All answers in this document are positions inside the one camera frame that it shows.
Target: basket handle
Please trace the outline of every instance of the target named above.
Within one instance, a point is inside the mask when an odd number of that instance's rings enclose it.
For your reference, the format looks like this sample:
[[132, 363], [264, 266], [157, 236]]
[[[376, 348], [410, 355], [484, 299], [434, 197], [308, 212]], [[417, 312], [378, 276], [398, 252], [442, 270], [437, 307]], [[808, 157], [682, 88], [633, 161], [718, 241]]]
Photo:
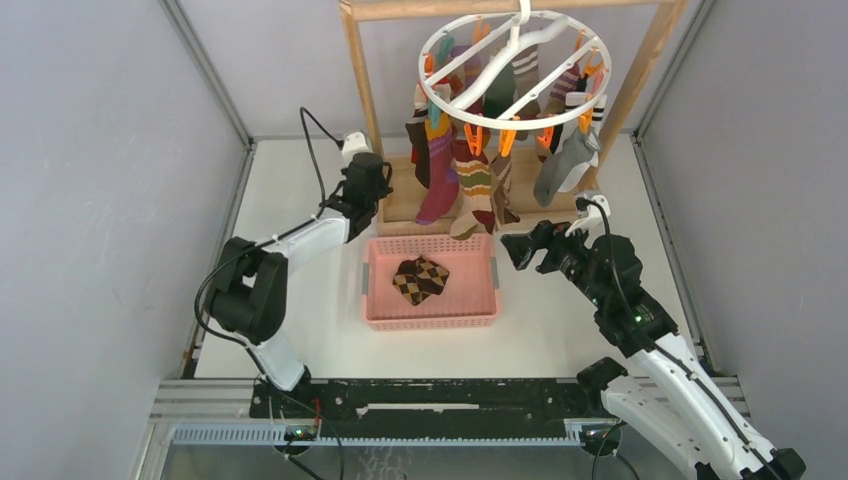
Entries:
[[501, 279], [498, 276], [498, 259], [492, 255], [492, 286], [495, 287], [495, 290], [500, 290], [501, 288]]
[[371, 280], [371, 265], [368, 262], [362, 264], [362, 295], [368, 295], [368, 283]]

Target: white circular drying rack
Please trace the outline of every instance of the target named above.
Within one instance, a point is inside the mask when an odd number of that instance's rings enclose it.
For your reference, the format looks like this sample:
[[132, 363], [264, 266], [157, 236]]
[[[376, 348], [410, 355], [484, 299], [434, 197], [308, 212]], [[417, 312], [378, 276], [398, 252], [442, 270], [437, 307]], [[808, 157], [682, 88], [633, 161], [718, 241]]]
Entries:
[[[424, 90], [424, 94], [427, 95], [427, 98], [436, 104], [436, 106], [443, 112], [466, 123], [495, 130], [537, 130], [574, 120], [598, 103], [598, 99], [601, 95], [603, 95], [607, 85], [609, 84], [610, 75], [608, 72], [611, 67], [609, 50], [607, 50], [607, 46], [601, 38], [585, 24], [569, 17], [568, 15], [550, 10], [532, 11], [530, 9], [530, 0], [519, 1], [521, 4], [521, 12], [466, 15], [448, 23], [430, 36], [430, 38], [424, 43], [424, 47], [421, 49], [421, 55], [418, 58], [418, 79], [421, 83], [422, 89]], [[446, 65], [443, 65], [439, 70], [432, 74], [428, 74], [426, 72], [425, 62], [427, 56], [430, 54], [430, 50], [443, 37], [450, 35], [451, 32], [463, 25], [477, 22], [480, 19], [485, 21], [503, 17], [507, 17], [507, 20], [503, 24], [492, 29], [488, 35], [469, 47], [468, 50], [456, 56], [453, 60], [448, 62]], [[522, 25], [526, 24], [531, 17], [550, 20], [551, 23], [542, 30], [522, 35], [520, 33], [520, 28]], [[498, 76], [507, 64], [512, 62], [512, 59], [515, 58], [516, 55], [533, 45], [550, 42], [568, 31], [570, 28], [574, 28], [578, 33], [582, 33], [582, 35], [587, 38], [587, 41], [550, 74], [537, 83], [535, 87], [531, 88], [525, 95], [513, 103], [511, 107], [507, 108], [506, 111], [504, 111], [498, 118], [487, 118], [482, 115], [475, 115], [465, 111], [466, 108], [471, 106], [483, 96], [486, 89], [488, 89], [489, 85], [491, 85], [495, 80], [495, 77]], [[433, 86], [436, 85], [436, 83], [465, 64], [465, 62], [471, 57], [479, 54], [485, 47], [497, 40], [501, 35], [505, 34], [507, 30], [509, 30], [509, 41], [506, 46], [492, 57], [488, 65], [486, 65], [486, 67], [480, 72], [480, 76], [477, 77], [474, 83], [469, 85], [465, 91], [457, 95], [457, 97], [453, 100], [446, 101], [433, 89]], [[590, 100], [573, 110], [569, 110], [565, 113], [552, 117], [513, 120], [513, 116], [515, 116], [525, 105], [533, 100], [537, 100], [545, 88], [554, 83], [560, 75], [573, 67], [574, 64], [579, 62], [584, 55], [592, 52], [593, 50], [600, 53], [601, 59], [604, 62], [604, 69], [607, 74], [603, 75], [601, 85], [595, 90]]]

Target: wooden post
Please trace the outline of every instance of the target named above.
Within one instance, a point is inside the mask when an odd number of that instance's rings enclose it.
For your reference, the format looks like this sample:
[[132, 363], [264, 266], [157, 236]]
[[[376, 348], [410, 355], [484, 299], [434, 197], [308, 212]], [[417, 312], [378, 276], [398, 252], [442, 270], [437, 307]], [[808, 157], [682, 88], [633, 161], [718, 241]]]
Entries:
[[[533, 10], [612, 7], [675, 0], [532, 0]], [[462, 15], [517, 12], [518, 0], [378, 0], [353, 4], [353, 19], [357, 22], [421, 17], [459, 17]]]
[[589, 189], [591, 185], [595, 184], [598, 169], [603, 166], [604, 160], [606, 160], [612, 144], [615, 142], [615, 138], [618, 136], [622, 127], [624, 127], [624, 122], [627, 121], [633, 105], [636, 104], [642, 88], [644, 88], [648, 77], [651, 75], [651, 71], [654, 69], [654, 65], [657, 63], [657, 58], [662, 53], [668, 37], [671, 36], [674, 26], [677, 25], [677, 21], [680, 19], [680, 15], [683, 14], [685, 8], [686, 0], [675, 0], [674, 3], [664, 3], [657, 6], [657, 13], [654, 15], [653, 21], [651, 21], [651, 26], [648, 27], [648, 33], [642, 39], [642, 45], [636, 53], [636, 58], [633, 59], [633, 64], [630, 65], [630, 70], [624, 78], [624, 83], [618, 91], [615, 103], [613, 103], [609, 115], [604, 122], [604, 126], [601, 128], [601, 133], [598, 136], [603, 147], [598, 156], [598, 166], [597, 168], [592, 167], [586, 172], [583, 180], [580, 181], [578, 190]]
[[362, 37], [359, 35], [359, 23], [353, 18], [353, 10], [348, 0], [339, 2], [339, 10], [347, 35], [350, 61], [353, 63], [353, 74], [356, 76], [362, 110], [365, 112], [365, 124], [368, 127], [371, 147], [380, 155], [384, 155], [380, 126], [377, 124], [377, 110], [374, 108], [374, 95], [371, 93], [371, 82], [368, 80], [368, 67], [365, 66], [365, 52], [362, 50]]

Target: wooden base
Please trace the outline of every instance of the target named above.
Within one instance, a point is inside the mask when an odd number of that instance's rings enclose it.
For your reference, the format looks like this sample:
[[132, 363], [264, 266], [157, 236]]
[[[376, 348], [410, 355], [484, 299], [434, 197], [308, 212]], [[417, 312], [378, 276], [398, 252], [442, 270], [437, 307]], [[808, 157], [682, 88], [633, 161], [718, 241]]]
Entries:
[[[486, 150], [488, 158], [495, 157], [495, 150]], [[394, 193], [380, 202], [377, 218], [377, 233], [383, 236], [430, 235], [448, 233], [462, 203], [462, 191], [451, 211], [432, 225], [418, 225], [415, 215], [427, 194], [427, 189], [415, 178], [415, 165], [407, 155], [386, 158], [392, 164], [392, 187]], [[574, 197], [569, 193], [558, 193], [548, 207], [541, 207], [533, 197], [533, 185], [542, 163], [533, 148], [516, 147], [512, 152], [512, 191], [510, 202], [521, 221], [503, 225], [500, 231], [527, 231], [541, 220], [552, 222], [572, 221], [577, 218]]]

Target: orange clothespin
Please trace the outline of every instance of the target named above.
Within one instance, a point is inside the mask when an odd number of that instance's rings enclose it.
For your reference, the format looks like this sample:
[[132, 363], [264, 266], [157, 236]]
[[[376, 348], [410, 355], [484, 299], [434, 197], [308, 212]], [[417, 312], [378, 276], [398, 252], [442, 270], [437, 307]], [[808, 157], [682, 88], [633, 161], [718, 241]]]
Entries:
[[[597, 74], [598, 77], [595, 79], [594, 85], [592, 85], [592, 93], [586, 96], [587, 102], [595, 98], [595, 94], [598, 93], [598, 90], [601, 88], [601, 83], [604, 81], [604, 75], [606, 75], [606, 72], [606, 68], [592, 71], [591, 75], [594, 76]], [[577, 128], [579, 128], [581, 132], [589, 133], [589, 126], [592, 125], [592, 114], [594, 110], [594, 108], [590, 108], [589, 110], [586, 110], [583, 115], [577, 117]]]
[[471, 129], [471, 124], [465, 124], [465, 140], [468, 142], [468, 150], [475, 157], [483, 153], [483, 126], [477, 125], [477, 132]]
[[429, 52], [424, 54], [424, 73], [428, 77], [433, 74], [433, 56]]
[[[593, 96], [594, 95], [591, 93], [586, 95], [586, 101], [588, 102], [591, 100]], [[592, 112], [594, 110], [594, 108], [590, 108], [589, 110], [586, 110], [585, 113], [577, 117], [577, 128], [579, 128], [581, 132], [589, 133], [589, 126], [592, 125]]]
[[474, 35], [471, 37], [471, 44], [476, 45], [477, 42], [489, 34], [489, 30], [491, 29], [492, 27], [488, 23], [483, 23], [483, 17], [478, 16], [477, 25], [474, 27]]
[[536, 136], [536, 141], [539, 142], [539, 145], [545, 148], [551, 148], [551, 142], [554, 141], [554, 127], [545, 127], [545, 130], [542, 131], [542, 135]]
[[589, 59], [586, 60], [586, 66], [583, 67], [583, 75], [588, 75], [588, 76], [591, 77], [592, 75], [595, 74], [595, 72], [597, 72], [599, 69], [603, 68], [603, 66], [604, 66], [604, 60], [603, 59], [601, 59], [601, 61], [598, 62], [597, 65], [592, 65], [592, 59], [595, 58], [595, 55], [597, 53], [598, 53], [598, 49], [593, 48], [592, 53], [589, 54]]
[[574, 44], [574, 51], [576, 52], [581, 45], [583, 45], [583, 35], [586, 33], [586, 30], [581, 28], [580, 32], [577, 33], [577, 43]]
[[[512, 117], [513, 120], [521, 120], [518, 116]], [[512, 151], [512, 144], [515, 143], [515, 130], [501, 130], [498, 135], [498, 151], [502, 157], [509, 155]]]

